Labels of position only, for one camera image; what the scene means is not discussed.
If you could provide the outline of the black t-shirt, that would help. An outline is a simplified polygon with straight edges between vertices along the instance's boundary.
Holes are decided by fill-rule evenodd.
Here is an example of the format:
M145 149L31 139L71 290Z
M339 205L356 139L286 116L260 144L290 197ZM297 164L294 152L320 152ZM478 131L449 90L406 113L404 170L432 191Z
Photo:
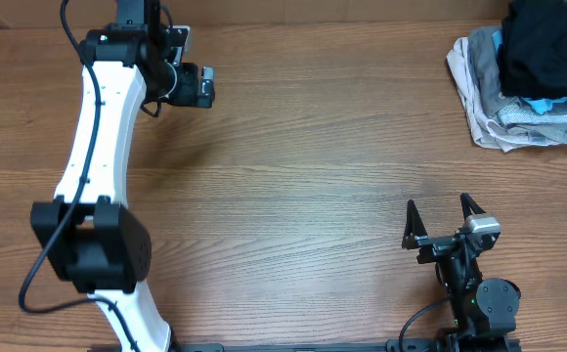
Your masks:
M506 96L567 97L567 1L510 2L502 20L499 68Z

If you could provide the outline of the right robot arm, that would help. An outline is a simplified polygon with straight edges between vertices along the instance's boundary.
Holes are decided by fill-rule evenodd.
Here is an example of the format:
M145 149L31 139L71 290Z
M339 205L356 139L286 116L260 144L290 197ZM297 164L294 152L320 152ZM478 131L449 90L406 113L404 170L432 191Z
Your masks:
M432 263L446 296L414 313L403 325L399 351L519 351L520 342L509 334L516 330L521 291L505 279L485 279L479 255L494 247L501 235L498 219L472 197L460 195L463 225L454 234L431 238L413 200L409 200L402 248L418 251L420 264ZM408 328L419 317L449 304L455 325L439 329L433 339L407 339Z

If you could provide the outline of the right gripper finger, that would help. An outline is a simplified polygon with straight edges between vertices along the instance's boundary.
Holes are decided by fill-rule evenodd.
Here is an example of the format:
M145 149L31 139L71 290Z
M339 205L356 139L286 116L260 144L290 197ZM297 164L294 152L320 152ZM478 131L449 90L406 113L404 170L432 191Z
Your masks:
M402 248L420 248L429 240L422 219L415 206L410 199L407 203L406 225L402 238Z
M464 230L482 230L485 227L485 210L468 193L459 196Z

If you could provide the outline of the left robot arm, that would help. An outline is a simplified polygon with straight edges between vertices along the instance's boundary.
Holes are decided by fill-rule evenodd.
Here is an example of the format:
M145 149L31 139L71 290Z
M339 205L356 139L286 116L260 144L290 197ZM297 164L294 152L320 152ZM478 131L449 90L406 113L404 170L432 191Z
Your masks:
M115 22L73 42L83 90L71 153L52 200L30 211L38 262L102 310L122 351L179 347L147 282L152 243L128 208L126 176L139 113L214 103L214 71L184 61L189 42L163 4L142 0L119 2Z

